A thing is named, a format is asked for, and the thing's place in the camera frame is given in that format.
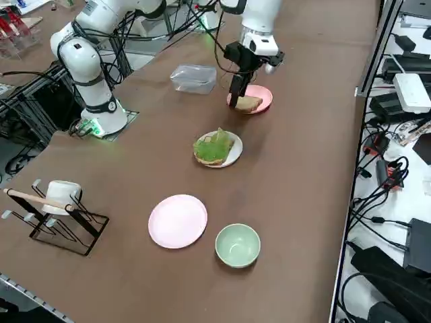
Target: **white plate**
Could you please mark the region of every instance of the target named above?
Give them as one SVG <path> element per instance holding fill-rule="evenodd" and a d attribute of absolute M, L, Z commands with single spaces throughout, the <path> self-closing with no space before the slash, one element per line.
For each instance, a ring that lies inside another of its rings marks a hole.
<path fill-rule="evenodd" d="M 207 166 L 209 168 L 223 168 L 223 167 L 228 167 L 230 165 L 232 165 L 234 162 L 236 162 L 236 160 L 241 156 L 242 153 L 242 141 L 240 139 L 240 137 L 238 137 L 237 135 L 235 135 L 234 133 L 230 133 L 229 131 L 226 131 L 229 134 L 229 137 L 234 141 L 234 145 L 232 146 L 228 158 L 226 158 L 225 162 L 222 165 L 218 165 L 218 166 L 211 166 L 211 165 L 205 165 L 202 164 L 204 166 Z M 201 138 L 199 138 L 199 140 L 204 140 L 205 137 L 211 137 L 212 135 L 215 135 L 217 133 L 217 131 L 212 131 L 210 133 L 207 133 L 206 135 L 203 135 Z"/>

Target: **pink bowl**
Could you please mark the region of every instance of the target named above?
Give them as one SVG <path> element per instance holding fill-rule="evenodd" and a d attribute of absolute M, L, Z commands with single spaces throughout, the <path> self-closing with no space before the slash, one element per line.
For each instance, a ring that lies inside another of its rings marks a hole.
<path fill-rule="evenodd" d="M 247 86 L 247 89 L 245 91 L 246 96 L 254 96 L 256 98 L 262 99 L 262 103 L 260 106 L 257 107 L 257 109 L 251 113 L 244 113 L 244 114 L 255 114 L 266 111 L 266 109 L 269 108 L 269 106 L 272 103 L 272 93 L 269 91 L 266 87 L 260 86 L 260 85 L 249 85 Z M 228 105 L 230 102 L 231 94 L 228 95 Z"/>

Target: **pink plate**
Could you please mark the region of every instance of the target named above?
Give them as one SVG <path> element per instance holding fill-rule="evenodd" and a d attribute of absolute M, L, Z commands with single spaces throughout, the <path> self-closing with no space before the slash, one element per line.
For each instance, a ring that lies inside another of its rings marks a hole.
<path fill-rule="evenodd" d="M 269 106 L 272 103 L 272 93 L 269 91 L 266 87 L 260 86 L 260 85 L 249 85 L 247 86 L 247 89 L 245 90 L 246 96 L 254 96 L 256 98 L 260 98 L 263 100 L 260 106 L 257 107 L 257 109 L 251 113 L 244 113 L 244 114 L 255 114 L 265 111 L 269 108 Z M 228 105 L 230 102 L 231 94 L 228 95 Z"/>
<path fill-rule="evenodd" d="M 174 195 L 160 202 L 148 220 L 148 231 L 159 246 L 179 249 L 191 245 L 207 226 L 207 210 L 190 195 Z"/>

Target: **sandwich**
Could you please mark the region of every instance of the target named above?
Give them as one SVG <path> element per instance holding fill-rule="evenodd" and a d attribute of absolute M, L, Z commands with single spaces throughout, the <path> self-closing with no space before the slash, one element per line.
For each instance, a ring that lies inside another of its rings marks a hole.
<path fill-rule="evenodd" d="M 254 96 L 239 97 L 235 110 L 242 113 L 252 113 L 262 104 L 263 99 Z"/>
<path fill-rule="evenodd" d="M 199 163 L 207 166 L 220 166 L 228 158 L 233 145 L 234 140 L 226 131 L 219 128 L 214 135 L 198 140 L 193 145 L 193 151 Z"/>

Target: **plastic case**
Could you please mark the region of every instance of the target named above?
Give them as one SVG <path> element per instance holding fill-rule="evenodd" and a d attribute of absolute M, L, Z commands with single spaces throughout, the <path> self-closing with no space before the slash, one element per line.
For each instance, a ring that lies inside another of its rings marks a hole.
<path fill-rule="evenodd" d="M 209 94 L 216 84 L 217 69 L 204 65 L 179 65 L 170 79 L 176 91 Z"/>

